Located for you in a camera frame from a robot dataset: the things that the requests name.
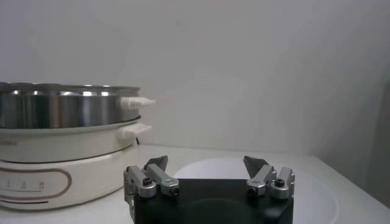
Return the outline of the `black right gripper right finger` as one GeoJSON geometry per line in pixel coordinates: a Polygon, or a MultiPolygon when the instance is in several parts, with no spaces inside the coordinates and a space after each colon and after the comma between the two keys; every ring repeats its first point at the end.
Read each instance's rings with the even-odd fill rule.
{"type": "Polygon", "coordinates": [[[275,168],[264,159],[244,156],[243,162],[250,177],[246,181],[249,198],[262,197],[267,191],[277,200],[294,196],[296,176],[291,168],[282,167],[277,174],[275,168]]]}

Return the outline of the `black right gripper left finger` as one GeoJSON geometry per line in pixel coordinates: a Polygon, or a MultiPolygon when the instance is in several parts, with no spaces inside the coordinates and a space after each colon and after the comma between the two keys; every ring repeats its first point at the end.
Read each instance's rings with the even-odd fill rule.
{"type": "Polygon", "coordinates": [[[151,158],[141,169],[138,166],[128,166],[123,172],[124,200],[132,201],[135,196],[153,198],[160,193],[176,198],[180,194],[179,180],[169,176],[165,170],[168,165],[168,156],[163,155],[151,158]]]}

